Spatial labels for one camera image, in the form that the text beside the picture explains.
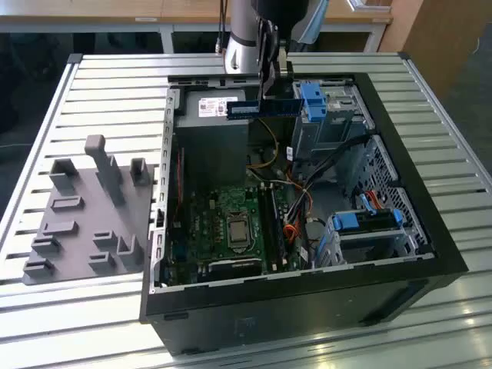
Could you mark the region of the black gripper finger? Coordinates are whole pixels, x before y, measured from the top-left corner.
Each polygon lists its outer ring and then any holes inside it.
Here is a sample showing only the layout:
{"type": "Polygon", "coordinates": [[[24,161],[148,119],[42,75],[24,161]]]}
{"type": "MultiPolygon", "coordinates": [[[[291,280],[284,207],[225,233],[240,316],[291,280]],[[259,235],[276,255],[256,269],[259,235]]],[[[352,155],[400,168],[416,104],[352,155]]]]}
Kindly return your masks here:
{"type": "Polygon", "coordinates": [[[258,19],[258,99],[265,100],[274,94],[278,77],[278,27],[269,20],[258,19]]]}
{"type": "Polygon", "coordinates": [[[288,60],[288,41],[281,39],[279,41],[277,56],[272,62],[272,95],[280,98],[288,93],[288,89],[294,78],[294,72],[291,62],[288,60]]]}

